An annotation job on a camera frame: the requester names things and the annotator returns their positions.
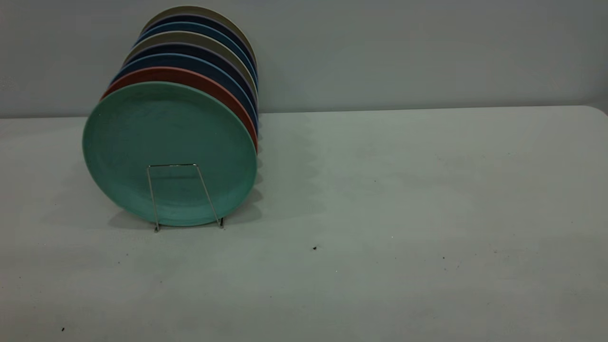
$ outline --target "blue plate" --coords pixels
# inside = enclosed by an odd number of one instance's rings
[[[236,115],[206,92],[142,82],[105,97],[83,132],[86,166],[99,188],[125,210],[154,222],[194,226],[224,217],[249,195],[257,172],[254,143]],[[196,167],[147,167],[197,164]]]
[[[168,23],[168,24],[156,26],[155,28],[153,28],[149,31],[146,31],[144,34],[142,34],[133,46],[137,45],[140,41],[142,41],[150,36],[153,36],[157,33],[168,32],[168,31],[189,31],[189,32],[200,33],[201,35],[211,37],[211,38],[219,41],[223,45],[226,45],[226,47],[228,47],[232,52],[235,53],[235,55],[238,56],[238,58],[241,61],[243,61],[243,63],[245,64],[245,66],[247,67],[247,69],[249,70],[251,75],[254,77],[255,85],[258,85],[258,72],[254,68],[254,65],[251,62],[251,60],[243,52],[243,50],[234,41],[232,41],[230,38],[228,38],[228,36],[221,33],[220,31],[213,29],[206,25],[197,24],[197,23],[188,23],[188,22],[182,21],[179,23]]]
[[[200,58],[182,54],[157,54],[146,56],[125,65],[114,77],[112,82],[110,82],[110,84],[114,83],[116,80],[129,74],[130,72],[143,68],[150,68],[152,66],[172,66],[174,68],[187,69],[198,74],[205,75],[218,82],[221,86],[232,93],[232,95],[234,95],[234,97],[241,102],[243,107],[245,107],[251,121],[254,122],[255,132],[258,132],[258,113],[256,112],[253,103],[249,100],[247,94],[245,93],[245,90],[243,90],[241,86],[238,85],[237,81],[230,77],[229,74],[226,74],[225,71]]]
[[[237,81],[238,85],[240,85],[241,88],[245,90],[245,93],[247,94],[249,100],[257,108],[257,98],[254,94],[253,89],[251,89],[249,83],[245,81],[243,75],[234,67],[234,65],[227,61],[224,57],[218,55],[214,51],[205,49],[204,47],[184,43],[158,44],[150,46],[136,53],[125,62],[125,65],[131,63],[134,60],[157,54],[182,54],[208,61],[209,63],[225,71],[227,74],[230,75],[230,77]]]
[[[155,27],[159,27],[164,24],[182,23],[182,22],[197,23],[197,24],[209,26],[215,30],[220,31],[221,33],[225,34],[225,36],[230,38],[234,43],[236,43],[238,45],[238,47],[240,47],[241,50],[247,55],[247,58],[250,61],[255,61],[255,59],[253,58],[253,55],[251,54],[251,51],[249,51],[247,46],[243,43],[241,38],[239,38],[238,35],[236,35],[234,33],[234,31],[230,30],[226,25],[221,24],[220,22],[215,21],[213,19],[207,18],[206,16],[190,15],[190,14],[171,15],[171,16],[165,17],[165,18],[155,22],[154,24],[150,25],[144,32],[142,32],[142,35],[145,34],[146,32],[148,32],[149,30],[151,30]]]

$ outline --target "dark blue plate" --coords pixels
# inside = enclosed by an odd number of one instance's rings
[[[232,31],[228,27],[226,27],[226,25],[221,24],[220,22],[210,19],[206,16],[192,15],[192,14],[171,15],[171,16],[165,17],[165,18],[155,22],[154,24],[150,25],[146,29],[146,31],[142,32],[142,35],[144,35],[146,32],[152,30],[155,27],[159,27],[160,25],[169,24],[169,23],[181,23],[184,21],[188,22],[188,23],[197,23],[197,24],[209,26],[209,27],[216,29],[216,30],[220,31],[221,33],[225,34],[228,38],[230,38],[233,42],[235,42],[238,45],[238,47],[241,48],[241,50],[247,55],[247,58],[250,61],[252,61],[252,63],[254,64],[254,67],[257,68],[257,65],[255,64],[255,59],[253,58],[251,51],[249,51],[249,49],[243,43],[241,38],[239,38],[238,35],[236,35],[234,33],[234,31]]]
[[[143,68],[150,68],[152,66],[172,66],[174,68],[187,69],[198,74],[205,75],[208,78],[218,82],[221,86],[232,93],[232,95],[234,95],[234,97],[241,102],[243,107],[245,107],[251,121],[254,122],[255,132],[257,133],[258,113],[256,112],[252,102],[247,97],[245,91],[232,77],[230,77],[229,74],[226,74],[225,71],[200,58],[182,54],[157,54],[142,57],[125,65],[114,77],[112,82],[110,82],[110,84],[114,83],[116,80],[129,74],[130,72]]]
[[[232,65],[232,63],[227,61],[224,57],[216,54],[214,51],[205,49],[204,47],[184,43],[158,44],[150,46],[136,53],[127,61],[125,61],[125,65],[131,63],[134,60],[157,54],[182,54],[208,61],[209,63],[225,71],[226,74],[229,74],[230,77],[237,81],[238,85],[240,85],[241,88],[245,90],[245,93],[247,94],[249,100],[257,108],[258,100],[255,97],[253,89],[251,89],[249,83],[245,81],[243,75],[234,67],[234,65]]]
[[[232,41],[230,38],[228,38],[228,36],[221,33],[220,31],[218,31],[212,27],[206,26],[206,25],[197,24],[197,23],[188,23],[188,22],[182,21],[179,23],[168,23],[168,24],[156,26],[155,28],[143,33],[133,46],[137,45],[140,41],[142,41],[152,35],[155,35],[157,33],[162,33],[162,32],[168,32],[168,31],[188,31],[188,32],[200,33],[201,35],[208,36],[210,38],[213,38],[213,39],[219,41],[223,45],[226,45],[226,47],[228,47],[232,52],[234,52],[235,55],[237,55],[237,57],[241,61],[243,61],[243,64],[245,64],[245,66],[251,73],[251,76],[254,77],[255,85],[258,85],[257,70],[255,70],[253,63],[251,62],[251,60],[249,58],[247,58],[247,55],[243,52],[243,50],[234,41]]]

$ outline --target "red plate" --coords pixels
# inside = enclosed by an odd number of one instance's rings
[[[124,75],[112,83],[108,87],[108,90],[103,93],[100,101],[110,93],[117,91],[120,88],[135,83],[150,81],[173,82],[183,84],[185,86],[191,86],[192,88],[204,91],[218,99],[233,113],[235,113],[239,119],[241,119],[243,125],[245,125],[245,128],[247,128],[247,131],[254,142],[255,150],[258,150],[258,136],[255,134],[254,123],[251,121],[251,118],[247,114],[247,111],[243,105],[237,100],[236,97],[234,97],[234,95],[232,95],[232,93],[230,93],[216,81],[190,70],[173,68],[169,66],[155,66],[151,68],[139,69],[131,72],[130,74]]]

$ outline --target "white wall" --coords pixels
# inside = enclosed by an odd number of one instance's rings
[[[0,115],[87,115],[175,0],[0,0]],[[249,36],[261,111],[586,103],[606,0],[208,0]]]

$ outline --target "teal plate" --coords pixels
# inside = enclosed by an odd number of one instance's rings
[[[197,164],[218,217],[249,195],[257,172],[255,147],[239,118],[197,89],[169,82],[126,86],[93,110],[83,133],[85,162],[117,205],[154,222],[147,167]],[[159,223],[215,221],[196,167],[150,169]]]

